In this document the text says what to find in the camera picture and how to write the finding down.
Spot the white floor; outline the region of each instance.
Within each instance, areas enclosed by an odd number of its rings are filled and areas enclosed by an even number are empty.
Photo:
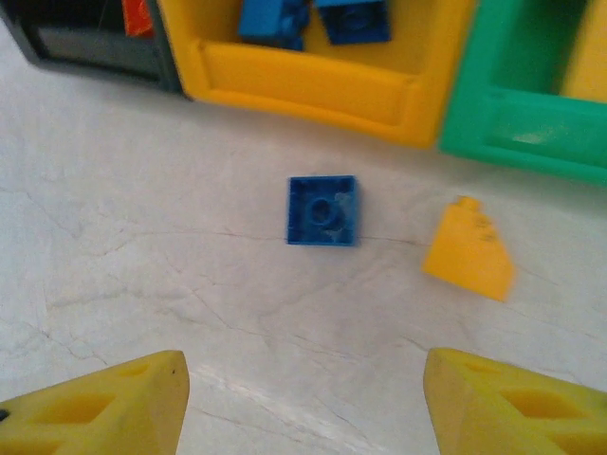
[[[0,62],[0,401],[180,349],[180,455],[437,454],[431,347],[607,390],[607,189]],[[287,178],[336,173],[360,246],[286,245]],[[419,271],[459,194],[506,304]]]

